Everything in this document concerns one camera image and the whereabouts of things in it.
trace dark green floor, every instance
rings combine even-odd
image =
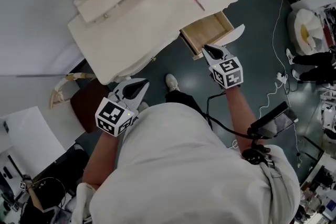
[[[227,48],[239,58],[243,65],[245,82],[241,90],[257,117],[259,117],[259,107],[267,104],[266,94],[275,90],[274,82],[276,81],[277,72],[283,72],[283,67],[276,59],[272,48],[272,32],[278,17],[280,4],[281,0],[239,0],[224,10],[225,15],[235,27],[240,24],[245,24],[246,26],[243,35]],[[288,73],[290,73],[290,66],[285,55],[285,48],[292,48],[286,29],[286,19],[290,11],[289,4],[284,0],[274,39],[275,50],[285,64]],[[87,65],[83,68],[83,71],[89,69]],[[174,41],[162,50],[156,57],[155,62],[148,64],[135,76],[147,78],[151,83],[145,96],[149,105],[165,102],[164,75],[166,73],[174,74],[179,82],[181,91],[192,95],[204,111],[207,97],[221,92],[219,86],[209,77],[205,60],[193,61],[190,50],[181,39]],[[297,88],[293,78],[290,78],[290,86],[292,90]],[[296,125],[299,139],[301,139],[301,135],[306,135],[317,144],[320,144],[322,130],[317,119],[319,110],[316,110],[319,97],[314,89],[314,85],[301,84],[298,91],[289,94],[289,100],[299,118],[299,122]],[[263,114],[286,100],[285,91],[281,88],[276,95],[271,95],[270,108],[263,109]],[[231,126],[225,97],[212,101],[210,114],[225,125]],[[225,145],[231,145],[234,139],[231,134],[217,126],[215,126],[214,131]],[[98,137],[99,134],[84,134],[78,142],[88,152],[91,152]],[[291,128],[271,142],[283,148],[290,163],[295,168],[299,180],[302,180],[306,176],[312,161],[302,156],[302,166],[301,168],[297,167],[295,141],[294,130]],[[304,145],[300,143],[300,147],[305,148],[305,151],[313,156],[317,155],[317,150],[308,143]]]

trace open drawer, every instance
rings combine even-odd
[[[223,46],[223,37],[234,31],[230,21],[223,12],[204,17],[180,30],[181,36],[192,51],[194,60],[203,57],[202,48],[207,44]]]

